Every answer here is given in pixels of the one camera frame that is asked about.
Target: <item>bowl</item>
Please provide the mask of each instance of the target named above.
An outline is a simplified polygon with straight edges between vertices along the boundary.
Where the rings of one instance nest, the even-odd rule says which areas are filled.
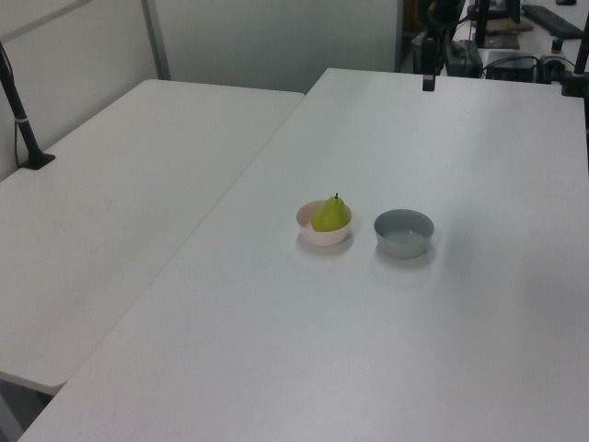
[[[414,210],[389,210],[375,221],[376,239],[382,250],[396,258],[414,258],[427,250],[433,222]]]
[[[323,204],[325,204],[326,201],[327,200],[319,200],[305,204],[296,214],[296,222],[298,223],[301,235],[306,242],[315,246],[334,246],[339,244],[346,239],[348,232],[350,231],[351,222],[344,227],[332,230],[331,232],[316,232],[313,229],[311,226],[313,216],[315,216],[317,210],[323,207]],[[345,210],[350,216],[350,221],[352,221],[352,211],[350,210],[350,207],[346,205]]]

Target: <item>floor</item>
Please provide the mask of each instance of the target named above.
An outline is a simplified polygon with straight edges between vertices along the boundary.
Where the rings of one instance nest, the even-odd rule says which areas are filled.
[[[16,442],[52,399],[0,380],[0,442]]]

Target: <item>pink bowl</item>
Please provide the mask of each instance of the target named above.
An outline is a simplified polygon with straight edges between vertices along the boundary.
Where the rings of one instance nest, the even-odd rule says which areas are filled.
[[[334,246],[335,244],[339,244],[346,239],[348,232],[350,231],[351,222],[344,227],[331,232],[316,232],[313,229],[311,226],[313,216],[317,210],[323,207],[323,204],[325,204],[326,201],[327,200],[319,200],[314,201],[313,203],[305,204],[296,214],[296,222],[298,223],[298,227],[301,230],[301,235],[303,235],[303,238],[307,242],[315,246]],[[347,205],[345,207],[346,212],[350,216],[350,221],[352,221],[352,211]]]

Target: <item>black device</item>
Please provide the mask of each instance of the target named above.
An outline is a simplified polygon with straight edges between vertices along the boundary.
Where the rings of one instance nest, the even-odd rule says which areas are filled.
[[[583,36],[582,30],[544,6],[523,5],[522,10],[526,17],[559,39],[574,40]]]
[[[43,166],[52,162],[55,159],[55,156],[45,154],[39,149],[39,145],[37,145],[35,134],[30,127],[29,118],[27,117],[27,113],[25,113],[25,109],[23,108],[20,97],[18,96],[14,74],[12,72],[10,62],[8,61],[8,56],[6,55],[4,46],[2,46],[1,42],[0,81],[2,82],[2,87],[4,88],[6,97],[8,98],[8,103],[12,109],[12,113],[15,116],[15,123],[17,124],[18,129],[20,129],[20,133],[22,134],[25,144],[27,145],[27,150],[29,151],[29,161],[25,161],[20,165],[20,167],[25,169],[39,170]]]
[[[449,76],[479,78],[482,74],[482,60],[474,41],[450,41],[444,49],[444,64]]]
[[[520,0],[505,0],[505,12],[515,23],[520,22]],[[475,30],[475,42],[480,48],[519,49],[516,35],[487,36],[487,21],[489,20],[490,0],[479,0],[479,19]]]
[[[516,55],[522,58],[515,58],[513,52],[489,52],[487,79],[534,83],[536,61],[533,55],[526,52],[518,52]]]

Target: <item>equipment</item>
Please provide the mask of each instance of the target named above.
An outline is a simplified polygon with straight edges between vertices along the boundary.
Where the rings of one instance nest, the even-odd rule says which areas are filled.
[[[487,67],[487,79],[534,83],[536,62],[531,53],[491,51]]]
[[[519,49],[517,36],[500,35],[492,38],[486,35],[489,19],[490,0],[479,0],[479,19],[475,31],[475,42],[480,48]],[[520,0],[505,0],[505,11],[515,23],[520,22]]]
[[[544,6],[523,5],[522,10],[526,17],[559,39],[574,40],[583,36],[582,30]]]
[[[8,102],[12,108],[12,113],[15,116],[15,123],[20,129],[29,151],[29,161],[26,161],[24,164],[20,165],[20,167],[38,170],[52,162],[55,159],[55,156],[43,153],[39,149],[39,145],[37,145],[37,140],[30,127],[29,118],[27,117],[22,102],[20,101],[20,97],[18,96],[12,68],[10,67],[10,62],[8,61],[2,43],[0,43],[0,81],[2,82],[2,87],[4,88]]]

